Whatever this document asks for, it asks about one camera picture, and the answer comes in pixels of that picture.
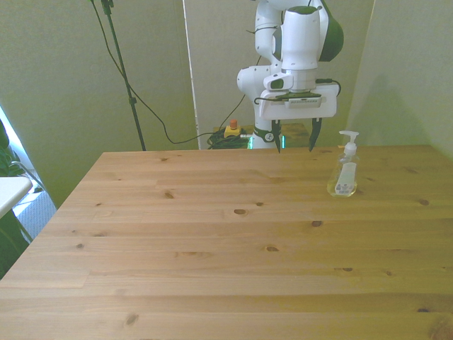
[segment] soap dispenser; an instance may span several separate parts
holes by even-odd
[[[356,155],[357,145],[354,141],[359,133],[340,131],[340,134],[349,136],[350,141],[345,146],[345,152],[338,157],[337,166],[327,183],[327,191],[333,197],[349,197],[357,189],[355,173],[359,157]]]

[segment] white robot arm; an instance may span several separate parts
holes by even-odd
[[[255,109],[253,146],[280,151],[280,120],[313,118],[312,148],[321,119],[336,114],[339,87],[319,84],[316,69],[318,61],[331,61],[341,51],[340,25],[324,0],[260,0],[255,35],[256,51],[270,65],[238,75],[238,87]]]

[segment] black cable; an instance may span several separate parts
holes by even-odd
[[[267,29],[269,29],[269,28],[274,28],[274,29],[276,29],[276,28],[278,28],[278,27],[277,27],[277,26],[272,26],[272,27],[262,27],[262,28],[259,28],[259,29],[255,30],[255,32],[252,32],[251,30],[246,30],[246,31],[249,32],[249,33],[255,34],[255,33],[258,32],[259,30],[267,30]]]
[[[317,79],[316,80],[316,83],[317,84],[331,84],[331,83],[336,83],[338,85],[338,94],[337,94],[337,97],[340,95],[341,93],[341,84],[339,81],[336,81],[336,80],[333,80],[331,78],[327,78],[327,79]]]
[[[332,82],[333,82],[333,83],[337,83],[337,85],[338,85],[338,88],[339,88],[339,89],[338,89],[338,94],[337,94],[337,97],[338,97],[338,96],[340,95],[340,93],[341,93],[341,84],[340,84],[339,81],[336,81],[336,80],[332,80]]]
[[[258,66],[258,64],[260,63],[260,60],[261,60],[261,56],[258,58],[258,61],[256,62],[256,66]],[[241,101],[239,101],[239,104],[236,105],[236,107],[233,109],[233,111],[230,112],[230,114],[225,118],[225,120],[222,122],[222,124],[220,124],[219,130],[221,130],[223,124],[225,124],[225,122],[228,120],[228,118],[230,118],[230,116],[233,114],[233,112],[236,111],[236,109],[241,105],[241,103],[245,97],[246,97],[246,95],[244,94],[241,98]]]
[[[209,145],[208,149],[239,149],[248,145],[248,138],[239,136],[224,137],[225,128],[216,131],[211,137],[207,139]],[[241,129],[241,134],[245,135],[247,132]]]
[[[104,27],[103,27],[103,24],[102,24],[102,21],[101,21],[101,17],[99,16],[99,12],[98,12],[98,9],[96,8],[96,5],[94,4],[94,0],[91,0],[91,4],[93,5],[93,8],[94,8],[94,11],[96,12],[96,16],[98,18],[98,22],[99,22],[99,25],[101,27],[101,30],[102,30],[102,35],[104,37],[104,41],[105,41],[105,46],[107,47],[107,51],[108,51],[108,54],[110,55],[110,58],[112,59],[113,63],[115,64],[117,70],[119,71],[119,73],[121,74],[122,78],[127,81],[127,79],[125,78],[125,75],[122,73],[122,70],[120,68],[120,66],[118,65],[118,63],[116,62],[116,59],[113,57],[112,55],[112,52],[110,51],[110,47],[108,46],[108,41],[107,41],[107,37],[105,36],[105,31],[104,31]],[[174,142],[173,140],[171,140],[171,138],[168,136],[168,133],[167,133],[167,129],[166,129],[166,125],[165,123],[163,122],[163,120],[140,98],[140,96],[137,94],[137,92],[135,92],[135,90],[132,88],[132,86],[130,86],[129,84],[129,88],[131,90],[131,92],[138,98],[138,100],[143,104],[145,105],[148,110],[150,110],[152,112],[152,114],[159,120],[159,122],[161,122],[162,126],[164,127],[164,132],[165,132],[165,136],[167,138],[167,140],[172,143],[172,144],[183,144],[183,143],[187,143],[187,142],[190,142],[191,140],[195,140],[197,139],[198,137],[201,137],[201,136],[204,136],[204,135],[212,135],[213,132],[206,132],[206,133],[202,133],[201,135],[198,135],[194,138],[190,138],[189,140],[184,140],[182,142]]]
[[[104,37],[104,42],[105,42],[105,46],[107,47],[107,51],[108,51],[108,54],[110,55],[110,58],[111,60],[113,61],[113,63],[115,64],[117,70],[119,71],[119,73],[121,74],[122,78],[125,79],[125,81],[127,81],[127,79],[125,78],[124,74],[122,73],[122,70],[120,68],[120,66],[118,65],[118,63],[116,62],[116,59],[113,57],[113,54],[112,52],[110,51],[110,47],[108,45],[108,41],[107,41],[107,37],[105,35],[105,31],[104,31],[104,27],[103,27],[103,24],[102,24],[102,21],[101,21],[101,17],[99,16],[99,13],[98,13],[98,9],[96,8],[96,5],[94,4],[94,0],[91,0],[91,4],[93,5],[93,8],[94,8],[94,11],[96,12],[96,17],[98,18],[98,22],[99,22],[99,26],[101,27],[101,31],[102,31],[102,35]],[[261,56],[258,58],[258,61],[256,62],[256,65],[258,66],[258,64],[260,63],[261,61]],[[152,108],[150,108],[144,101],[142,98],[140,98],[140,96],[138,95],[137,92],[135,92],[135,90],[132,88],[132,86],[130,86],[129,84],[129,88],[131,90],[131,92],[138,98],[138,100],[148,109],[151,111],[151,113],[154,115],[154,117],[157,118],[157,120],[162,124],[162,127],[164,128],[164,132],[165,132],[165,136],[167,138],[167,140],[176,145],[176,144],[183,144],[183,143],[187,143],[187,142],[190,142],[191,140],[196,140],[198,137],[201,137],[201,136],[205,136],[205,135],[214,135],[215,133],[219,132],[221,129],[222,129],[222,126],[223,124],[225,124],[225,122],[228,120],[228,118],[236,111],[236,109],[242,104],[243,100],[245,99],[246,95],[244,94],[241,98],[241,100],[239,101],[238,105],[236,105],[236,107],[233,109],[232,112],[230,112],[230,114],[228,114],[228,116],[225,118],[225,120],[222,122],[222,124],[220,125],[219,127],[219,131],[217,132],[205,132],[205,133],[202,133],[200,135],[197,135],[195,137],[192,137],[188,140],[183,140],[181,142],[174,142],[173,140],[171,140],[170,136],[168,136],[168,133],[167,133],[167,129],[166,129],[166,125],[165,123],[163,122],[163,120],[154,112],[154,110]]]

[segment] yellow base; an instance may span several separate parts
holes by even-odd
[[[241,127],[238,126],[236,129],[231,129],[229,125],[225,128],[224,137],[227,138],[229,136],[239,136],[241,134]]]

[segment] wooden table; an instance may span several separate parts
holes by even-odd
[[[453,339],[432,147],[107,153],[0,282],[0,339]]]

